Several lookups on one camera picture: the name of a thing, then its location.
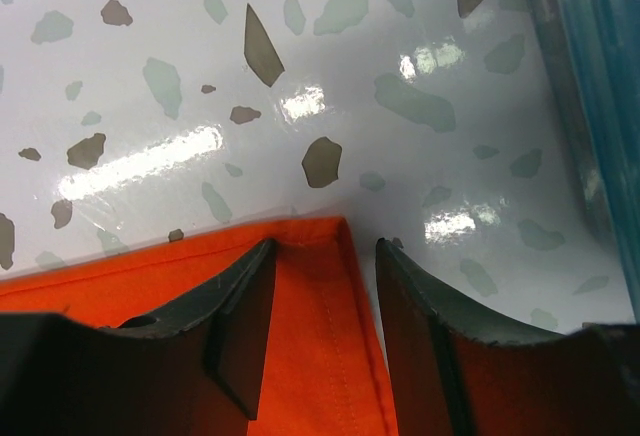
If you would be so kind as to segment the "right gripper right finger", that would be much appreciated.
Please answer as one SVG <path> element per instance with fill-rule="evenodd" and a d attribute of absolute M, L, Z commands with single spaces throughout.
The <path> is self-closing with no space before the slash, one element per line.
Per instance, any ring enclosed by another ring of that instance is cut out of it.
<path fill-rule="evenodd" d="M 382 239 L 376 282 L 402 435 L 635 435 L 639 329 L 562 335 L 454 289 Z"/>

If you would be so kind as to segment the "orange t shirt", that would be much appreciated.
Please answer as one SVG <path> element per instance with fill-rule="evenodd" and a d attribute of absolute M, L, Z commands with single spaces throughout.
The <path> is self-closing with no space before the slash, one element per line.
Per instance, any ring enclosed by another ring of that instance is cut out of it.
<path fill-rule="evenodd" d="M 252 435 L 393 435 L 392 390 L 344 219 L 230 228 L 1 284 L 5 311 L 48 310 L 113 326 L 225 270 L 259 241 L 278 244 L 258 416 Z"/>

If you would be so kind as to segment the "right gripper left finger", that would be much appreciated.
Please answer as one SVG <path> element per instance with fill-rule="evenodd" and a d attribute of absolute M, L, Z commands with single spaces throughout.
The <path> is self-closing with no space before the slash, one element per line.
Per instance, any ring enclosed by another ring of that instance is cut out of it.
<path fill-rule="evenodd" d="M 5 435 L 244 435 L 257 418 L 276 279 L 266 239 L 117 327 L 1 316 Z"/>

